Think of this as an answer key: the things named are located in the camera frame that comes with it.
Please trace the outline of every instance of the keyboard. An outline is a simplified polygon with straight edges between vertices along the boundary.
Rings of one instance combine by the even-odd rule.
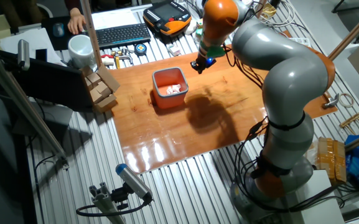
[[[150,41],[151,36],[145,24],[133,24],[96,31],[100,48],[117,47]]]

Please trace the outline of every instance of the white mug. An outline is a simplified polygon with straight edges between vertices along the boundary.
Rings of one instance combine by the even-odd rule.
[[[86,35],[76,35],[68,42],[68,52],[72,57],[74,66],[83,68],[89,65],[95,67],[95,55],[93,54],[91,39]]]

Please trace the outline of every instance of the person's hand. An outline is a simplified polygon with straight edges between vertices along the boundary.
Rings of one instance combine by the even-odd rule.
[[[70,10],[70,21],[67,24],[69,31],[72,34],[78,34],[82,32],[83,25],[86,24],[84,16],[81,14],[80,10],[73,8]]]

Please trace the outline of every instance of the table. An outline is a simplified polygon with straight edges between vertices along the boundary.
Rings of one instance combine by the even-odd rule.
[[[141,13],[147,7],[149,6],[131,8],[138,22],[143,22]],[[277,19],[283,21],[284,15],[286,13],[283,14],[279,9]],[[294,22],[305,26],[298,15]],[[293,37],[310,38],[306,31],[298,27],[289,26],[287,29]],[[172,39],[172,43],[180,47],[185,54],[197,52],[197,46],[191,36],[181,35]],[[134,57],[135,65],[171,57],[167,47],[155,38],[146,45],[147,54]],[[312,48],[318,50],[319,46],[312,42]],[[106,49],[102,53],[110,54],[112,50]],[[57,53],[62,60],[70,60],[68,51]],[[127,62],[120,64],[121,67],[130,67]],[[334,96],[343,92],[354,96],[347,83],[342,80],[341,74],[337,74],[329,93]],[[337,112],[314,119],[314,139],[323,136],[345,141],[350,133],[339,129],[338,126],[357,112],[358,99],[353,108],[338,106]],[[352,124],[352,128],[359,134],[359,124]],[[259,154],[261,146],[258,140],[254,139],[246,144],[242,162],[254,159]],[[245,223],[230,206],[229,198],[231,180],[234,178],[231,165],[236,146],[238,144],[219,148],[139,175],[151,188],[154,202],[136,213],[124,215],[127,223]],[[51,155],[50,149],[38,139],[34,141],[33,148],[34,160],[30,150],[27,150],[30,167],[33,161],[38,163]],[[91,204],[89,186],[98,185],[103,181],[112,190],[123,184],[114,173],[117,164],[125,160],[111,113],[74,113],[68,133],[63,139],[63,148],[67,150],[69,170],[56,167],[53,159],[52,162],[41,164],[37,169],[40,201],[35,190],[34,173],[30,170],[38,222],[42,223],[42,209],[45,223],[109,223],[106,218],[79,217],[75,209]],[[130,208],[135,208],[141,202],[136,196],[130,195],[128,203]]]
[[[135,172],[145,172],[239,142],[266,112],[261,89],[231,67],[226,57],[201,75],[190,66],[197,53],[110,70],[121,84],[112,108],[125,161]],[[162,110],[154,103],[152,74],[170,67],[182,69],[189,91],[185,103]],[[262,78],[268,71],[254,71]],[[317,118],[337,108],[322,109],[323,96],[305,111]]]

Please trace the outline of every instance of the white paper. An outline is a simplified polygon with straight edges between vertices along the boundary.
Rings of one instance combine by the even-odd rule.
[[[48,62],[66,66],[60,61],[60,57],[56,54],[45,28],[32,29],[22,34],[3,38],[0,40],[0,46],[6,52],[17,54],[17,44],[20,40],[25,40],[29,43],[30,58],[35,58],[35,50],[47,49]]]
[[[131,10],[117,10],[92,14],[95,30],[137,24],[137,20]]]

